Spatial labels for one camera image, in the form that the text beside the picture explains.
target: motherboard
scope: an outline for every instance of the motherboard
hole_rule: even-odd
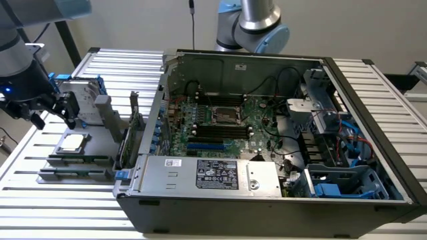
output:
[[[271,148],[280,140],[269,97],[177,96],[168,108],[172,132],[169,155],[265,161],[283,158]]]

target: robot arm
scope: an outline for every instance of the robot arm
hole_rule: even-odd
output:
[[[33,58],[17,28],[74,19],[90,13],[88,0],[2,0],[0,1],[0,108],[42,129],[37,111],[57,115],[70,129],[78,114],[72,92],[58,93]]]
[[[215,50],[276,54],[289,39],[272,0],[223,0],[219,3]]]

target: white sticker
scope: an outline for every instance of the white sticker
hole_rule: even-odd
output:
[[[165,167],[180,167],[181,166],[181,160],[180,159],[166,159],[164,161]]]
[[[245,71],[247,70],[247,65],[244,64],[236,64],[233,67],[235,70]]]

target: black pole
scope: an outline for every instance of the black pole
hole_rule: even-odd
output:
[[[29,38],[28,38],[26,33],[22,28],[17,29],[17,34],[20,35],[20,38],[24,41],[24,43],[29,44],[32,42],[32,41],[29,41]]]
[[[78,54],[78,50],[76,47],[76,43],[74,43],[74,39],[72,36],[72,32],[69,31],[68,25],[65,21],[57,21],[54,22],[54,26],[57,28],[58,31],[58,35],[61,38],[61,41],[65,45],[65,49],[73,64],[73,67],[76,68],[78,63],[81,62],[81,57]]]

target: power supply label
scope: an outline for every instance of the power supply label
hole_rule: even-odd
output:
[[[237,162],[197,160],[195,186],[199,189],[239,190]]]

